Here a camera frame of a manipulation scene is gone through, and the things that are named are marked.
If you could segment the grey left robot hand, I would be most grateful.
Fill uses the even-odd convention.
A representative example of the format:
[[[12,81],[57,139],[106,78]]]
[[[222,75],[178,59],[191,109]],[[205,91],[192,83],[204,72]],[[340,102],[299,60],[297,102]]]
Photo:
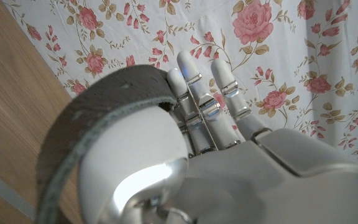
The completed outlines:
[[[211,66],[225,116],[188,52],[168,83],[177,109],[126,112],[80,162],[86,223],[358,223],[358,166],[331,146],[271,130],[225,61]]]

